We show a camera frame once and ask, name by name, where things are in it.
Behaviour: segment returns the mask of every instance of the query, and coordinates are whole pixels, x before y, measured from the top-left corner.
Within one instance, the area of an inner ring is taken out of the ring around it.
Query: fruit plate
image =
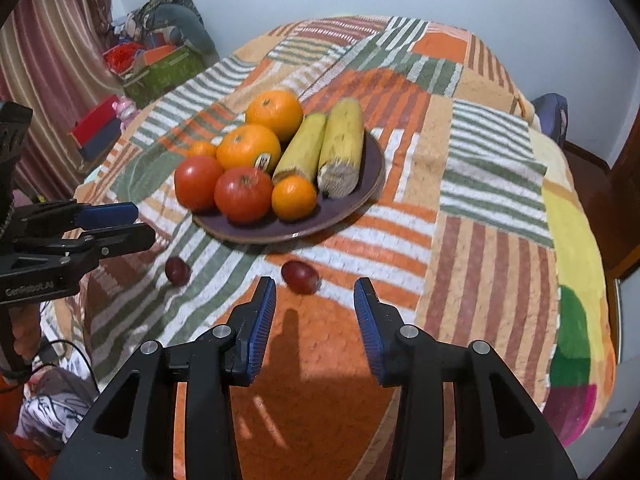
[[[334,200],[318,196],[318,205],[311,216],[297,222],[281,222],[273,212],[249,226],[229,222],[218,211],[193,215],[193,221],[208,234],[241,244],[272,244],[309,236],[344,220],[360,208],[384,180],[385,157],[376,139],[365,133],[360,179],[356,189],[344,198]]]

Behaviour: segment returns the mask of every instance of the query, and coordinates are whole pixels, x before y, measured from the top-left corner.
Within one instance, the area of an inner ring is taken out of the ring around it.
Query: metal screw
[[[491,350],[489,343],[487,343],[486,341],[474,341],[474,343],[471,345],[471,348],[473,348],[476,353],[482,355],[488,354],[489,350]]]
[[[400,335],[404,336],[407,339],[417,337],[418,334],[418,329],[413,325],[404,325],[400,328]]]
[[[211,333],[217,338],[222,339],[223,337],[226,337],[229,334],[231,334],[231,327],[229,325],[217,325],[213,327],[213,330],[211,331]]]
[[[140,345],[140,351],[144,355],[152,354],[156,350],[158,350],[158,343],[156,343],[155,341],[145,341],[142,343],[142,345]]]

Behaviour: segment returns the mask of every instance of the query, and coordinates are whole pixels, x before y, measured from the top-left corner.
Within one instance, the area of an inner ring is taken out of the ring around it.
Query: green box
[[[142,110],[149,103],[204,72],[205,69],[199,54],[183,45],[142,72],[126,79],[122,87],[125,94]]]

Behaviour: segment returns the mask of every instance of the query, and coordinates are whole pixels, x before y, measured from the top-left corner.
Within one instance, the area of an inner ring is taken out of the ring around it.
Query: patchwork bedspread
[[[172,174],[192,142],[216,142],[271,88],[295,92],[306,112],[358,98],[385,152],[385,183],[315,236],[222,243],[176,202]],[[615,361],[600,254],[564,156],[537,124],[505,68],[465,30],[365,16],[276,28],[159,100],[79,188],[86,202],[135,202],[158,240],[104,261],[78,296],[58,301],[58,329],[84,340],[104,386],[144,340],[194,339],[272,276],[278,307],[264,368],[232,392],[244,477],[383,478],[399,396],[376,385],[362,348],[352,286],[369,276],[406,322],[446,342],[491,343],[569,444],[604,409]],[[183,288],[163,272],[174,254],[193,267]],[[316,295],[283,284],[292,257],[319,271]],[[447,396],[445,478],[452,416]],[[181,424],[178,410],[176,478]]]

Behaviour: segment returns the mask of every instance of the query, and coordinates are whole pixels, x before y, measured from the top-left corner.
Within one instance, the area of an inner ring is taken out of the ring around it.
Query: black cable
[[[84,355],[84,352],[82,352],[82,350],[78,347],[76,343],[69,341],[69,339],[54,339],[53,341],[47,341],[46,343],[43,343],[42,345],[40,345],[40,348],[38,348],[36,355],[42,352],[45,348],[48,348],[49,346],[53,346],[57,343],[69,345],[76,349],[76,351],[80,354],[80,357],[82,357],[82,359],[84,360],[84,364],[86,364],[86,367],[88,368],[89,373],[91,374],[91,380],[94,382],[95,389],[99,392],[100,388],[98,387],[98,381],[95,378],[94,369],[91,368],[91,364],[89,363],[89,358],[86,355]]]
[[[47,366],[53,366],[53,367],[57,367],[58,365],[55,363],[44,363],[41,364],[40,366],[38,366],[35,370],[32,370],[31,373],[29,373],[29,376],[27,377],[27,380],[24,381],[23,383],[19,383],[16,384],[15,386],[11,386],[10,388],[4,388],[2,390],[0,390],[0,395],[4,395],[4,394],[10,394],[11,392],[17,390],[18,388],[23,388],[24,385],[26,383],[29,382],[29,380],[35,375],[37,374],[40,370],[42,370],[43,368],[46,368]]]

